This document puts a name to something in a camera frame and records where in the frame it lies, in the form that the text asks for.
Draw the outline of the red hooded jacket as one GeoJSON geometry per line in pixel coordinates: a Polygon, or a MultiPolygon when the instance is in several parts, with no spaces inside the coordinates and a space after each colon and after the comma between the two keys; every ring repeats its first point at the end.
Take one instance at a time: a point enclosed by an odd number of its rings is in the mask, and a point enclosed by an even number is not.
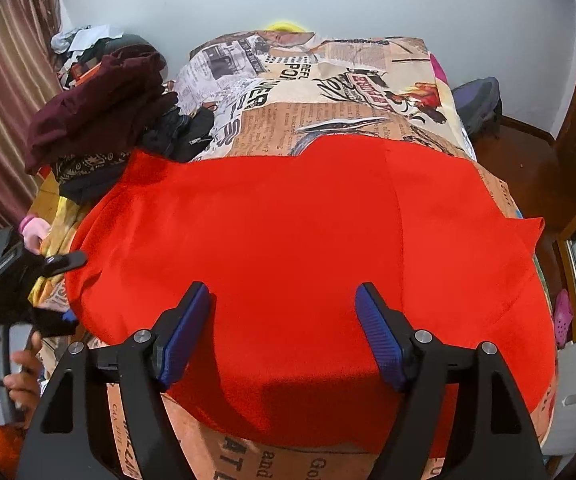
{"type": "Polygon", "coordinates": [[[468,159],[411,142],[321,136],[297,156],[178,164],[131,155],[82,220],[65,278],[87,330],[119,344],[200,281],[213,304],[171,397],[260,444],[376,453],[401,397],[355,313],[373,283],[445,344],[494,342],[531,413],[549,411],[550,309],[520,219],[468,159]]]}

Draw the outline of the pink plush toy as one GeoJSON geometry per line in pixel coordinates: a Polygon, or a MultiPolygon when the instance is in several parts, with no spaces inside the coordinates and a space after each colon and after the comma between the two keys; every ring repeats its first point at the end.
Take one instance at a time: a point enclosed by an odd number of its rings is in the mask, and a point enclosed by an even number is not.
{"type": "Polygon", "coordinates": [[[26,214],[18,225],[26,249],[34,254],[40,253],[42,241],[48,236],[50,224],[36,214],[26,214]]]}

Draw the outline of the yellow orange cloth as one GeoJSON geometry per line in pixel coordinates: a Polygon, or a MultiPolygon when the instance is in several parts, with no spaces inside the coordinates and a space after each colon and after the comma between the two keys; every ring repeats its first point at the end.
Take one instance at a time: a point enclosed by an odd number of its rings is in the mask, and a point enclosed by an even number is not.
{"type": "MultiPolygon", "coordinates": [[[[39,246],[41,255],[52,257],[69,252],[82,219],[89,211],[89,205],[79,206],[73,200],[60,196],[58,207],[56,207],[56,217],[51,223],[47,239],[43,240],[39,246]]],[[[38,278],[28,299],[35,308],[65,313],[70,309],[70,303],[67,300],[64,275],[38,278]]]]}

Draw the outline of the black patterned garment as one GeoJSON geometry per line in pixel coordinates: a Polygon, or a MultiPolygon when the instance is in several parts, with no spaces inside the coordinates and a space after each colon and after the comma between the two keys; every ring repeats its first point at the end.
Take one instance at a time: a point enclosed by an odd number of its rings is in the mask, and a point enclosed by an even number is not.
{"type": "Polygon", "coordinates": [[[130,153],[68,155],[51,165],[61,196],[76,204],[95,204],[122,177],[130,153]]]}

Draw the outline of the pink slipper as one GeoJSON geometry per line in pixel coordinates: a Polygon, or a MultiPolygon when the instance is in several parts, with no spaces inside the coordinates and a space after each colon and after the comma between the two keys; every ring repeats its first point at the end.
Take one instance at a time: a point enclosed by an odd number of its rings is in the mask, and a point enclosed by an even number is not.
{"type": "Polygon", "coordinates": [[[564,348],[573,321],[573,312],[568,292],[563,289],[556,297],[554,307],[555,340],[559,349],[564,348]]]}

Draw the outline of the maroon garment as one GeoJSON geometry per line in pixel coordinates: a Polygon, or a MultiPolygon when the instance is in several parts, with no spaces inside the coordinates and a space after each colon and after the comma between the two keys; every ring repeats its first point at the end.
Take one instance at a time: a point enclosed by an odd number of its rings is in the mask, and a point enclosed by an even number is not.
{"type": "Polygon", "coordinates": [[[177,101],[163,86],[160,52],[137,44],[106,54],[97,72],[38,110],[25,135],[24,168],[34,174],[65,156],[124,152],[177,101]]]}

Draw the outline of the black jacket on bed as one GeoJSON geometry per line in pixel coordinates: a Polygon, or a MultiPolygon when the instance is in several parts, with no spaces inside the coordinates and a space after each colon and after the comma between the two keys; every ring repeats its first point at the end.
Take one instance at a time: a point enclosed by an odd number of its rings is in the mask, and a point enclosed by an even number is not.
{"type": "Polygon", "coordinates": [[[174,106],[143,133],[140,146],[147,152],[184,164],[210,145],[213,126],[214,114],[208,108],[201,106],[195,114],[185,115],[174,106]]]}

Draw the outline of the newspaper print bed sheet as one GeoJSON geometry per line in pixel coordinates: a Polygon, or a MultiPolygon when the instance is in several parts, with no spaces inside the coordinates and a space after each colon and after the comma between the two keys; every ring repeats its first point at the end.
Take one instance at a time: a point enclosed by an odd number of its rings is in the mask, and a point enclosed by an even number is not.
{"type": "MultiPolygon", "coordinates": [[[[525,219],[507,185],[474,159],[440,66],[419,39],[241,32],[196,50],[172,91],[179,113],[193,115],[203,106],[214,114],[212,142],[190,162],[297,156],[321,136],[336,134],[411,142],[473,162],[491,178],[490,191],[502,192],[517,217],[525,219]]],[[[153,126],[124,151],[130,153],[125,170],[136,152],[173,162],[140,146],[153,126]]],[[[538,437],[550,429],[556,378],[555,362],[550,410],[528,410],[538,437]]],[[[381,450],[260,444],[202,424],[169,390],[163,402],[200,479],[364,479],[381,450]]]]}

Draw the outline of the yellow round object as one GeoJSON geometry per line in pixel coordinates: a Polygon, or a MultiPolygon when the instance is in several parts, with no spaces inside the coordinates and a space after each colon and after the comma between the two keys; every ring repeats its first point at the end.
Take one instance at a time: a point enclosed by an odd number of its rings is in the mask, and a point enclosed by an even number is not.
{"type": "Polygon", "coordinates": [[[267,32],[289,32],[289,34],[305,34],[306,29],[287,21],[277,21],[265,27],[267,32]]]}

